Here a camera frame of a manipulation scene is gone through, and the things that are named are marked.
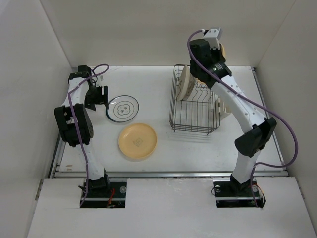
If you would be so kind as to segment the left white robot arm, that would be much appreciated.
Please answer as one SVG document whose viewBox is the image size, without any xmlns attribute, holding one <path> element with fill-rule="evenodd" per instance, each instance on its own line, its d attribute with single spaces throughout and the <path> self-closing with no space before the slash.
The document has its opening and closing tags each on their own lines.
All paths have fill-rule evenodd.
<svg viewBox="0 0 317 238">
<path fill-rule="evenodd" d="M 94 129 L 87 109 L 95 111 L 96 105 L 108 109 L 108 87 L 97 86 L 97 77 L 87 65 L 80 65 L 77 72 L 68 78 L 69 89 L 65 101 L 54 109 L 62 140 L 76 148 L 85 166 L 86 182 L 80 187 L 84 193 L 104 197 L 110 193 L 111 185 L 105 168 L 93 152 Z"/>
</svg>

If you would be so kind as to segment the tan plate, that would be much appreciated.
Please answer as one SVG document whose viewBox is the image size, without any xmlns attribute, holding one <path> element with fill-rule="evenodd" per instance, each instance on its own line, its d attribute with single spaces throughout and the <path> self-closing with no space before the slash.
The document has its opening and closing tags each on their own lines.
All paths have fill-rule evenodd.
<svg viewBox="0 0 317 238">
<path fill-rule="evenodd" d="M 225 48 L 224 48 L 223 44 L 220 44 L 220 49 L 221 49 L 221 54 L 222 54 L 223 58 L 226 59 L 226 52 L 225 52 Z"/>
</svg>

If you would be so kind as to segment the yellow plate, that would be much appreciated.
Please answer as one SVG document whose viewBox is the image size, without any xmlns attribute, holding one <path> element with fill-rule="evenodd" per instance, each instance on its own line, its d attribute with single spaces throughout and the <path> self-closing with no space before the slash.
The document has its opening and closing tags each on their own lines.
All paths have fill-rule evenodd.
<svg viewBox="0 0 317 238">
<path fill-rule="evenodd" d="M 155 130 L 145 123 L 133 123 L 126 126 L 118 137 L 118 146 L 122 154 L 132 160 L 141 160 L 151 155 L 157 145 Z"/>
</svg>

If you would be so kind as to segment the white green rimmed plate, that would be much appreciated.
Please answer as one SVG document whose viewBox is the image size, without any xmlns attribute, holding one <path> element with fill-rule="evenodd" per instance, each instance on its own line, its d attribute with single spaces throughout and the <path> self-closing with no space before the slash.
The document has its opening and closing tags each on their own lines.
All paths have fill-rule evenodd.
<svg viewBox="0 0 317 238">
<path fill-rule="evenodd" d="M 129 95 L 120 95 L 110 100 L 106 108 L 106 116 L 116 123 L 132 120 L 139 111 L 138 101 Z"/>
</svg>

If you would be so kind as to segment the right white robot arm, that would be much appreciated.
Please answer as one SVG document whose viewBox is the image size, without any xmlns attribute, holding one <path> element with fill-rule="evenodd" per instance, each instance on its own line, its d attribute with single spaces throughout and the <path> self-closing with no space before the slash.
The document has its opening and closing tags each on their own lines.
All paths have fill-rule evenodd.
<svg viewBox="0 0 317 238">
<path fill-rule="evenodd" d="M 227 104 L 243 131 L 243 135 L 234 141 L 238 158 L 229 183 L 230 191 L 241 195 L 250 188 L 254 165 L 270 140 L 277 122 L 273 118 L 268 119 L 253 104 L 243 99 L 245 95 L 225 64 L 221 50 L 212 50 L 204 39 L 192 40 L 188 46 L 191 74 Z"/>
</svg>

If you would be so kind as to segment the beige plate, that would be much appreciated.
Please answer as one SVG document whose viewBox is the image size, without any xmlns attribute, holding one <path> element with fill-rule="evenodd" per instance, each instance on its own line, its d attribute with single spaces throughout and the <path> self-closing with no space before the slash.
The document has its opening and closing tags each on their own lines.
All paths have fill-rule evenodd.
<svg viewBox="0 0 317 238">
<path fill-rule="evenodd" d="M 178 92 L 176 93 L 176 100 L 187 100 L 190 96 L 190 68 L 184 66 L 179 78 Z"/>
</svg>

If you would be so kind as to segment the white ringed plate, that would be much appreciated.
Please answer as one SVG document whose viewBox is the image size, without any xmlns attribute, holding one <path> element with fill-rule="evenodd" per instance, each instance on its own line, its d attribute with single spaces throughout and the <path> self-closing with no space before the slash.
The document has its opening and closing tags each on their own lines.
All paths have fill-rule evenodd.
<svg viewBox="0 0 317 238">
<path fill-rule="evenodd" d="M 195 87 L 195 84 L 196 84 L 196 78 L 193 77 L 192 75 L 190 75 L 188 88 L 186 90 L 186 94 L 185 94 L 183 100 L 187 100 L 190 97 L 190 95 L 191 95 L 191 93 L 192 93 L 192 91 L 193 91 L 193 89 Z"/>
</svg>

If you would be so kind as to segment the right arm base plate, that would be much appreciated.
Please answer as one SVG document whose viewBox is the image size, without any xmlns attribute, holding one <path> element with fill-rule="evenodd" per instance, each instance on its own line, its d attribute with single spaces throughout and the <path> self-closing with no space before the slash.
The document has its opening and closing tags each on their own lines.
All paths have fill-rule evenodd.
<svg viewBox="0 0 317 238">
<path fill-rule="evenodd" d="M 217 208 L 263 208 L 266 197 L 254 179 L 239 184 L 230 179 L 215 179 L 211 190 Z"/>
</svg>

